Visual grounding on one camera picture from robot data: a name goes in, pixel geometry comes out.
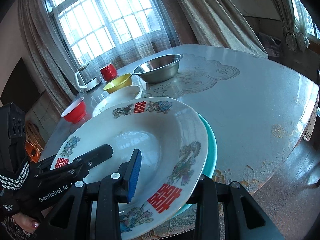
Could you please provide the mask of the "person's left hand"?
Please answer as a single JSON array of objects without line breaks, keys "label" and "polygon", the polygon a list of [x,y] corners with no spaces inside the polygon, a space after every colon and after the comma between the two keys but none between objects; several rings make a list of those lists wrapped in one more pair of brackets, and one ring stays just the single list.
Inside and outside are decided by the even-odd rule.
[{"label": "person's left hand", "polygon": [[17,213],[13,215],[12,218],[18,226],[28,233],[34,233],[39,227],[38,221],[22,213]]}]

